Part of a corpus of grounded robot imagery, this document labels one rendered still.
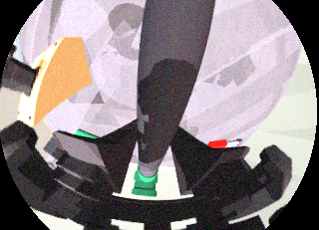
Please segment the green tube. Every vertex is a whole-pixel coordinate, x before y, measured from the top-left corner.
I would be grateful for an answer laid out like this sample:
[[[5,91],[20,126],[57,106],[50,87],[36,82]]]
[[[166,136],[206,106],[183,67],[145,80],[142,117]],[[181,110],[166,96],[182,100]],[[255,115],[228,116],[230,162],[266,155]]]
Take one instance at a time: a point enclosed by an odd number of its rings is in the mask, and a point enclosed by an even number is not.
[[[83,131],[82,129],[76,129],[76,135],[83,135],[84,137],[92,137],[92,138],[99,138],[98,135],[87,133],[86,131]]]

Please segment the green post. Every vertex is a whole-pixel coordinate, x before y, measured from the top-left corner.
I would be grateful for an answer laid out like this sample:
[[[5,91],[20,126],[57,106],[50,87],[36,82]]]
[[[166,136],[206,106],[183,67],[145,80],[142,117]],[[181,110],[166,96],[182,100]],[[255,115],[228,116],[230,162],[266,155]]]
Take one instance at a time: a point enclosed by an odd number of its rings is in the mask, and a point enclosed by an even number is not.
[[[154,181],[144,182],[142,179],[135,179],[135,187],[132,194],[142,195],[143,197],[159,197],[157,183]]]

